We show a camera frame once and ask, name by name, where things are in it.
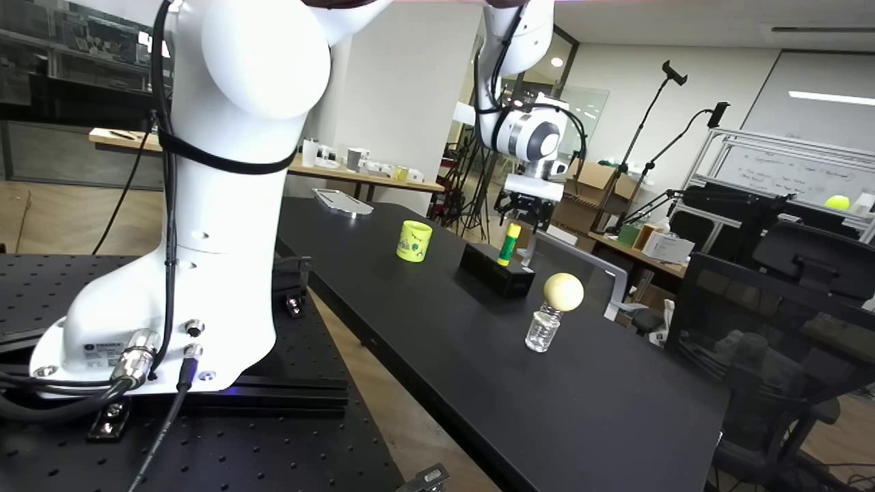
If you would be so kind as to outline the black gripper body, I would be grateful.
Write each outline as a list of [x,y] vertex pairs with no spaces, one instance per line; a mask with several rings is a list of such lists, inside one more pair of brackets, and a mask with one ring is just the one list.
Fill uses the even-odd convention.
[[555,204],[565,200],[565,186],[552,181],[509,174],[498,200],[495,209],[502,216],[514,216],[535,228],[545,228],[552,219]]

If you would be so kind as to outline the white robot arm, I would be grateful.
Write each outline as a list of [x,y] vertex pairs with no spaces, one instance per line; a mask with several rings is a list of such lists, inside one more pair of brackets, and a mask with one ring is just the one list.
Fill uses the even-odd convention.
[[282,194],[332,49],[395,0],[163,0],[150,34],[164,231],[36,340],[45,399],[219,392],[277,343]]

